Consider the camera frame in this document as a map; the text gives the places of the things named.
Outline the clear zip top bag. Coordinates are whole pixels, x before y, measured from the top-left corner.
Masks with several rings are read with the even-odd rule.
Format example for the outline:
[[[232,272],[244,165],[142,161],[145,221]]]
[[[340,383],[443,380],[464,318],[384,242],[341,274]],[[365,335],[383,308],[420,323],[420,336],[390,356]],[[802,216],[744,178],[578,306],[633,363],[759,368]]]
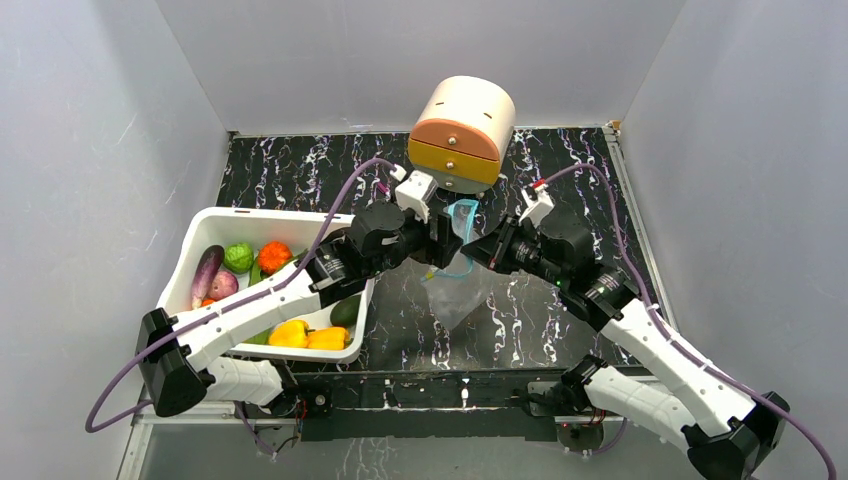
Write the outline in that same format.
[[[474,229],[479,205],[478,200],[461,199],[444,208],[462,246],[479,238]],[[460,325],[483,302],[481,267],[460,250],[447,267],[431,267],[420,278],[420,283],[426,291],[431,313],[447,331]]]

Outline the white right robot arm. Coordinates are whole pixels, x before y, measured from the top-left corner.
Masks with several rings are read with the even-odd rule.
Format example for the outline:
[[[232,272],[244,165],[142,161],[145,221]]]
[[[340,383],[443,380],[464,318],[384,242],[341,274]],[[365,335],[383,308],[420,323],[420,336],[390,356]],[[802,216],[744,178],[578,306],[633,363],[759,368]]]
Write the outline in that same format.
[[[663,386],[587,355],[547,390],[528,386],[528,401],[551,414],[596,408],[622,415],[674,444],[706,479],[749,479],[776,447],[784,420],[707,373],[708,360],[679,351],[681,338],[645,308],[628,276],[596,260],[591,231],[577,218],[533,225],[507,216],[462,251],[491,271],[522,270],[555,286],[569,313],[635,356]]]

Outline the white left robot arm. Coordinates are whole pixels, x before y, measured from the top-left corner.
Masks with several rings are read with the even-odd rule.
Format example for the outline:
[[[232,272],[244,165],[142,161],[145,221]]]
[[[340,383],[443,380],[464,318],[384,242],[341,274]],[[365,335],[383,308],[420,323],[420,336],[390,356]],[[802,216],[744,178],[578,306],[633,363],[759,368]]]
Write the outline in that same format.
[[[204,400],[263,406],[275,416],[294,411],[297,387],[268,361],[227,352],[285,320],[300,318],[362,292],[367,282],[406,259],[450,264],[463,239],[444,212],[426,220],[414,210],[377,201],[350,225],[322,225],[314,252],[282,272],[207,307],[170,314],[156,308],[141,321],[136,355],[155,413],[171,417]]]

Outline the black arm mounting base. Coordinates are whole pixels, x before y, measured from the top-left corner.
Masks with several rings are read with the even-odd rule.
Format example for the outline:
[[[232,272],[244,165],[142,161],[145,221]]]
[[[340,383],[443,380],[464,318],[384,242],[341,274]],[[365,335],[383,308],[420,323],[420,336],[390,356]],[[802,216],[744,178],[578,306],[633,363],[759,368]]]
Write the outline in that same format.
[[[612,416],[531,400],[558,384],[556,369],[300,372],[305,438],[516,437],[589,450],[612,439]]]

